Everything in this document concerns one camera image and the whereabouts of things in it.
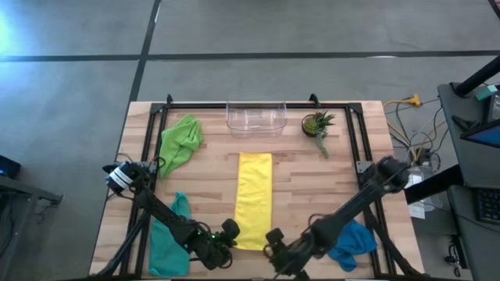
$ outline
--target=keyboard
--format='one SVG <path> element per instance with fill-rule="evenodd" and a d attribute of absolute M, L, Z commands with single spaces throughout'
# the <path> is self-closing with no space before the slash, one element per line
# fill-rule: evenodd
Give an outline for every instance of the keyboard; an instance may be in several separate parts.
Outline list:
<path fill-rule="evenodd" d="M 500 225 L 500 189 L 474 189 L 478 221 Z"/>

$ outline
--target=aluminum frame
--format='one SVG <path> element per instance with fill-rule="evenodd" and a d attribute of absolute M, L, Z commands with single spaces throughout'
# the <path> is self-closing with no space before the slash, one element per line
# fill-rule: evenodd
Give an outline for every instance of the aluminum frame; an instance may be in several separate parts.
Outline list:
<path fill-rule="evenodd" d="M 366 161 L 372 161 L 372 154 L 370 150 L 370 143 L 368 141 L 368 133 L 366 131 L 366 124 L 364 120 L 364 115 L 363 115 L 363 107 L 361 103 L 358 102 L 349 102 L 349 103 L 319 103 L 317 97 L 312 94 L 311 98 L 309 99 L 310 101 L 305 101 L 305 102 L 293 102 L 293 103 L 286 103 L 287 108 L 317 108 L 317 109 L 330 109 L 330 108 L 335 108 L 335 109 L 343 109 L 346 115 L 346 122 L 347 122 L 347 127 L 348 127 L 348 135 L 349 135 L 349 141 L 351 143 L 351 149 L 352 149 L 352 160 L 354 163 L 354 170 L 356 174 L 356 179 L 358 180 L 358 187 L 361 189 L 362 185 L 359 184 L 359 177 L 361 176 L 361 173 L 357 171 L 355 168 L 355 164 L 359 161 L 362 161 L 360 158 L 360 153 L 359 153 L 359 148 L 358 148 L 358 143 L 356 140 L 356 135 L 355 135 L 355 127 L 354 127 L 354 121 L 352 118 L 352 115 L 355 114 L 358 122 L 359 122 L 359 130 L 361 133 L 361 138 L 362 138 L 362 145 L 363 145 L 363 150 L 365 153 L 365 158 L 364 160 Z M 146 134 L 145 134 L 145 142 L 141 154 L 141 161 L 147 161 L 148 160 L 148 153 L 149 153 L 149 148 L 150 148 L 150 143 L 152 139 L 152 131 L 154 128 L 155 124 L 155 119 L 156 115 L 161 113 L 160 117 L 160 126 L 159 126 L 159 131 L 158 131 L 158 138 L 156 140 L 156 147 L 155 147 L 155 155 L 159 153 L 159 148 L 160 148 L 160 143 L 161 143 L 161 132 L 165 129 L 165 124 L 166 124 L 166 117 L 169 109 L 195 109 L 195 108 L 226 108 L 227 103 L 225 102 L 217 102 L 217 103 L 172 103 L 172 98 L 170 95 L 167 98 L 167 103 L 153 103 L 150 108 L 150 114 L 149 114 L 149 119 L 148 119 L 148 126 L 146 129 Z M 260 107 L 262 104 L 259 103 L 245 103 L 246 107 Z M 151 188 L 155 189 L 155 179 L 152 182 Z M 381 201 L 377 201 L 375 203 L 376 207 L 376 214 L 375 216 L 377 217 L 377 221 L 380 223 L 381 227 L 384 229 L 385 232 L 388 231 L 387 228 L 387 223 L 385 220 L 384 216 L 384 208 L 382 206 Z M 127 230 L 127 235 L 130 233 L 130 231 L 134 228 L 137 219 L 138 219 L 138 207 L 133 206 L 130 212 L 130 218 L 129 218 L 129 224 L 128 224 L 128 230 Z M 371 210 L 366 210 L 364 211 L 363 215 L 365 217 L 368 216 L 368 212 L 371 212 Z M 142 269 L 144 265 L 144 257 L 145 257 L 145 248 L 146 248 L 146 242 L 148 239 L 148 226 L 149 223 L 145 224 L 146 227 L 143 229 L 141 232 L 141 238 L 139 241 L 139 248 L 138 248 L 138 253 L 137 253 L 137 262 L 135 265 L 134 269 L 134 274 L 132 275 L 136 279 L 141 278 L 142 274 Z M 373 233 L 373 228 L 368 225 L 367 228 Z M 395 263 L 394 260 L 392 259 L 390 253 L 384 248 L 384 256 L 386 259 L 387 263 L 387 270 L 389 274 L 394 275 L 396 273 L 395 271 Z M 373 275 L 376 277 L 380 274 L 383 274 L 380 269 L 380 260 L 378 257 L 377 251 L 372 251 L 370 252 L 370 260 L 371 264 L 373 267 Z M 128 249 L 124 260 L 122 261 L 122 265 L 120 267 L 120 275 L 123 277 L 130 276 L 129 271 L 129 262 L 130 262 L 130 249 Z"/>

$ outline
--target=monitor screen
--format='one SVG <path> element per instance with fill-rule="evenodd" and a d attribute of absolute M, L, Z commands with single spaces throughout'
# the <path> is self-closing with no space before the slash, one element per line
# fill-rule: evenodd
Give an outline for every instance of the monitor screen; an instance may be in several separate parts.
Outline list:
<path fill-rule="evenodd" d="M 467 136 L 467 139 L 480 144 L 500 148 L 500 124 L 476 133 L 472 133 Z"/>

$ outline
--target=blue cloth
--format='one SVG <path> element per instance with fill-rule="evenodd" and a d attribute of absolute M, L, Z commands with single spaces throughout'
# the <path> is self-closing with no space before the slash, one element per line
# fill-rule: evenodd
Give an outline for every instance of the blue cloth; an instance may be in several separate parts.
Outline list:
<path fill-rule="evenodd" d="M 356 268 L 354 255 L 365 254 L 377 249 L 373 234 L 354 219 L 344 226 L 337 244 L 328 252 L 328 256 L 341 265 L 346 272 Z"/>
<path fill-rule="evenodd" d="M 178 215 L 190 218 L 186 194 L 175 193 L 170 209 Z M 189 273 L 189 254 L 175 242 L 169 228 L 153 220 L 149 248 L 149 273 L 160 277 L 186 276 Z"/>

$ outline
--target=wooden table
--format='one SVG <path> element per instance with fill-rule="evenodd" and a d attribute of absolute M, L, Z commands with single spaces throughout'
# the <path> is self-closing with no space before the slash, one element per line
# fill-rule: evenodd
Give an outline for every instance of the wooden table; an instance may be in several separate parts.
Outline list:
<path fill-rule="evenodd" d="M 392 143 L 380 101 L 362 103 L 374 161 L 391 155 Z M 120 142 L 120 152 L 139 160 L 145 138 L 151 102 L 132 102 Z M 313 139 L 301 130 L 301 121 L 313 109 L 289 109 L 287 126 L 280 137 L 233 138 L 226 124 L 224 109 L 169 109 L 166 127 L 173 126 L 183 115 L 192 114 L 202 124 L 205 141 L 192 159 L 173 171 L 168 179 L 158 180 L 156 196 L 169 205 L 176 191 L 186 193 L 191 204 L 193 219 L 206 222 L 213 231 L 221 230 L 221 223 L 234 216 L 238 178 L 239 152 L 271 152 L 273 154 L 273 228 L 280 227 L 285 243 L 299 237 L 307 227 L 312 213 L 334 212 L 358 191 L 352 150 L 343 110 L 331 109 L 336 114 L 334 126 L 329 127 L 324 141 L 330 158 L 325 159 Z M 355 120 L 357 141 L 362 148 L 359 128 Z M 157 128 L 153 130 L 151 157 L 155 147 Z M 383 198 L 389 236 L 403 256 L 420 272 L 423 272 L 419 248 L 405 195 L 390 194 Z M 101 229 L 95 245 L 90 273 L 102 269 L 122 244 L 130 214 L 131 202 L 111 197 L 105 206 Z M 364 223 L 359 215 L 358 222 Z M 135 263 L 137 248 L 133 249 L 131 263 Z M 261 251 L 233 249 L 234 263 L 229 269 L 209 271 L 199 261 L 191 263 L 187 278 L 271 278 L 273 267 Z M 383 272 L 383 248 L 379 243 L 379 259 Z M 328 257 L 311 259 L 305 269 L 314 279 L 370 278 L 372 265 L 368 254 L 355 257 L 358 268 L 344 272 L 337 262 Z M 148 274 L 148 248 L 143 278 L 155 278 Z"/>

